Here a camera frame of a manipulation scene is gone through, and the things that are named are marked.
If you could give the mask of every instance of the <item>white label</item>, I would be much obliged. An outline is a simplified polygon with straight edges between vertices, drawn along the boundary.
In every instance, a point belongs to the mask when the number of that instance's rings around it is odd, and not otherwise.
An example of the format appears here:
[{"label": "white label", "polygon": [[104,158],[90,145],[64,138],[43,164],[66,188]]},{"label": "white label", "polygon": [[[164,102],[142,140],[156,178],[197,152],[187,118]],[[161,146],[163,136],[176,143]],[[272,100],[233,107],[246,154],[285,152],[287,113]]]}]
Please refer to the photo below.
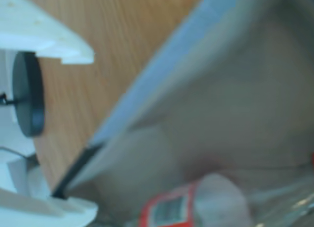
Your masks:
[{"label": "white label", "polygon": [[188,195],[158,202],[150,213],[150,227],[184,223],[188,218]]}]

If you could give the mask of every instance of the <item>black round disc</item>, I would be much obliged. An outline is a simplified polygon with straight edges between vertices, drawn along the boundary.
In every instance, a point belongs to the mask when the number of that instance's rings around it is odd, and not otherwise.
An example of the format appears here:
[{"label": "black round disc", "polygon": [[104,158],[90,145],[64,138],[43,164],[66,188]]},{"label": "black round disc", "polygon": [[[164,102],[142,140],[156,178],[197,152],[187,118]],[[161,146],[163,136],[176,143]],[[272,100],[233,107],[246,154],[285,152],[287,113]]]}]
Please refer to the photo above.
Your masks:
[{"label": "black round disc", "polygon": [[19,52],[13,66],[13,98],[18,123],[27,137],[38,136],[45,124],[42,75],[33,53]]}]

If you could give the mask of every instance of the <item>wood grain surface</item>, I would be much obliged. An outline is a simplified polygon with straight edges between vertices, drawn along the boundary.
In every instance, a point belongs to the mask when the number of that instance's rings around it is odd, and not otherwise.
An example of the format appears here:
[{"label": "wood grain surface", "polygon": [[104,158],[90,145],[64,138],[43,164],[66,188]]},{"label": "wood grain surface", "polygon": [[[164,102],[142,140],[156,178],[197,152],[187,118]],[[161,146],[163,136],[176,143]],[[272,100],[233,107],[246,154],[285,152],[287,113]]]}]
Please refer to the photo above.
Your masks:
[{"label": "wood grain surface", "polygon": [[46,101],[35,146],[53,189],[154,52],[199,0],[32,0],[95,50],[92,65],[40,59]]}]

